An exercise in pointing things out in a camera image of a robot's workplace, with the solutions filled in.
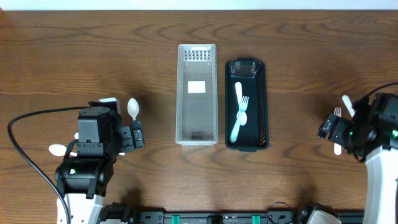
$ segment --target green tape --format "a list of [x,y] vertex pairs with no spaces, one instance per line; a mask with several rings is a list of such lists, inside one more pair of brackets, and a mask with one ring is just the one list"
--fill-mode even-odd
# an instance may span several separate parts
[[261,218],[259,215],[253,215],[252,217],[253,224],[261,224]]
[[180,224],[180,216],[179,215],[172,216],[172,224]]

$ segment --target white label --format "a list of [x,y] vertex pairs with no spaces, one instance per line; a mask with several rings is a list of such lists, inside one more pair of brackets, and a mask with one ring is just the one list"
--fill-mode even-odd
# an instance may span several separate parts
[[206,81],[188,81],[188,93],[206,93]]

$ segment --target white fork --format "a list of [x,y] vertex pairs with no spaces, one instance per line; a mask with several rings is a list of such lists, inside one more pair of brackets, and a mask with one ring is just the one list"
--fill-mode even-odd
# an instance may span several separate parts
[[239,115],[238,115],[238,118],[236,119],[234,128],[232,129],[231,136],[229,137],[229,140],[231,142],[236,142],[236,139],[238,138],[239,127],[241,126],[243,112],[245,112],[247,110],[248,103],[249,103],[249,97],[248,96],[243,96],[242,100],[241,100],[241,103],[239,104]]
[[[341,117],[341,107],[336,107],[334,114],[336,116]],[[341,153],[343,152],[343,150],[341,149],[341,146],[339,144],[337,144],[337,143],[335,143],[334,151],[335,151],[335,154],[338,155],[338,156],[341,155]]]

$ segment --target wooden table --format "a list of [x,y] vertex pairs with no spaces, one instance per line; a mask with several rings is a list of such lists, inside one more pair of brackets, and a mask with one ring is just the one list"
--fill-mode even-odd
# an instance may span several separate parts
[[[397,81],[396,11],[80,11],[3,12],[0,18],[0,222],[55,223],[56,195],[13,148],[8,121],[50,108],[120,99],[140,104],[146,146],[114,166],[105,204],[177,210],[264,210],[314,200],[364,209],[366,169],[335,156],[318,127],[341,96],[358,99]],[[177,46],[216,44],[220,141],[175,143]],[[265,151],[224,144],[224,64],[255,57],[267,65]],[[397,93],[396,88],[388,92]],[[77,111],[14,126],[17,140],[53,178],[48,152],[77,131]]]

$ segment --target black tray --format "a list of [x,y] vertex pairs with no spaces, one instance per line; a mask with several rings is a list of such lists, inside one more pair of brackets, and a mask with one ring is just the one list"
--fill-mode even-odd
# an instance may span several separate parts
[[[269,146],[266,66],[257,60],[242,58],[225,65],[225,144],[230,149],[255,152]],[[248,121],[240,126],[236,142],[229,140],[238,113],[235,83],[242,83],[242,95],[249,97]]]

